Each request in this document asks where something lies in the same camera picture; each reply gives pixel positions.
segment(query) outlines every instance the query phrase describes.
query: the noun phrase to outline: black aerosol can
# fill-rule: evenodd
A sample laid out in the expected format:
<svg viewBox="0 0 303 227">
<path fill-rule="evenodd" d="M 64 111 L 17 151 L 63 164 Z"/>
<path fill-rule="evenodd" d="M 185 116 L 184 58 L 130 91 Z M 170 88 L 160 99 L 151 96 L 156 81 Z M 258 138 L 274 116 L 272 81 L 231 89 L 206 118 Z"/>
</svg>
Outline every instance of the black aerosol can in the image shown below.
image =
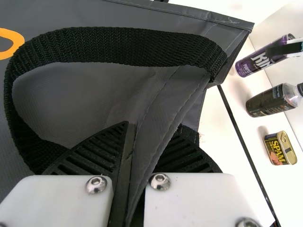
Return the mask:
<svg viewBox="0 0 303 227">
<path fill-rule="evenodd" d="M 293 86 L 280 84 L 264 91 L 246 102 L 251 117 L 262 117 L 295 109 L 303 98 L 303 83 Z"/>
</svg>

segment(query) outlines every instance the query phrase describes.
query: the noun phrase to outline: orange logo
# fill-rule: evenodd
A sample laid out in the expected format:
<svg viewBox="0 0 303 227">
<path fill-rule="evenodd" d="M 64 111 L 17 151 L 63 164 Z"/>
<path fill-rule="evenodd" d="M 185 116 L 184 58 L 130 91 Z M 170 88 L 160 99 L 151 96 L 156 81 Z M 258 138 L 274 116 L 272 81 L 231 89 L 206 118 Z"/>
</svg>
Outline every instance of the orange logo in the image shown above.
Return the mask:
<svg viewBox="0 0 303 227">
<path fill-rule="evenodd" d="M 13 45 L 7 51 L 0 52 L 0 60 L 7 59 L 13 56 L 14 52 L 25 42 L 24 37 L 18 32 L 14 32 L 1 27 L 0 37 L 9 39 L 13 42 Z"/>
</svg>

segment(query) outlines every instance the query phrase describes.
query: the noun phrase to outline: bag handle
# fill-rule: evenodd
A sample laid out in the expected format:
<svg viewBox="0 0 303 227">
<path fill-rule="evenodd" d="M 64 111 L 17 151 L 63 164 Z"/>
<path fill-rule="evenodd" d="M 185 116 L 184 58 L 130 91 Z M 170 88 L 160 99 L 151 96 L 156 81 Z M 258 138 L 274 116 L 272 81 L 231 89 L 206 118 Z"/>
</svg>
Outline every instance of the bag handle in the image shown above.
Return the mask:
<svg viewBox="0 0 303 227">
<path fill-rule="evenodd" d="M 68 149 L 38 135 L 18 115 L 12 97 L 22 74 L 54 62 L 107 62 L 145 67 L 192 65 L 214 79 L 226 63 L 215 42 L 192 34 L 125 27 L 70 27 L 25 42 L 11 57 L 4 79 L 4 108 L 10 133 L 24 162 L 41 174 Z"/>
</svg>

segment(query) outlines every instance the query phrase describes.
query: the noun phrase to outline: yellow label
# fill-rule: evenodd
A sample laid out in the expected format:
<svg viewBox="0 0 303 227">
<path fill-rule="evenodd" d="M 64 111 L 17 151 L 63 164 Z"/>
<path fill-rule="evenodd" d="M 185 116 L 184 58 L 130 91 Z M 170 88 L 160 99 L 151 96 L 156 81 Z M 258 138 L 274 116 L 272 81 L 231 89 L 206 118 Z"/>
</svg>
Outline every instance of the yellow label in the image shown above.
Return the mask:
<svg viewBox="0 0 303 227">
<path fill-rule="evenodd" d="M 274 151 L 276 156 L 278 157 L 279 162 L 287 163 L 285 156 L 281 150 L 280 143 L 277 140 L 268 142 L 270 146 L 270 150 Z"/>
<path fill-rule="evenodd" d="M 0 52 L 0 60 L 4 60 L 13 56 L 14 52 L 25 42 L 24 37 L 18 32 L 1 27 L 0 37 L 9 39 L 13 42 L 13 45 L 8 50 Z"/>
</svg>

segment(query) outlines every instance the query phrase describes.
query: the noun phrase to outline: spam can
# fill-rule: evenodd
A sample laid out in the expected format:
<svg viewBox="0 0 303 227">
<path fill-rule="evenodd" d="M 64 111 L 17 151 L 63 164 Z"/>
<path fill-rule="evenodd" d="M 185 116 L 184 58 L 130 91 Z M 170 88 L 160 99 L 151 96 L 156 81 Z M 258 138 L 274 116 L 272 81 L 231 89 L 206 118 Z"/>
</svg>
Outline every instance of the spam can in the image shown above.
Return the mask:
<svg viewBox="0 0 303 227">
<path fill-rule="evenodd" d="M 297 156 L 285 131 L 266 135 L 263 141 L 273 165 L 294 165 L 297 163 Z"/>
</svg>

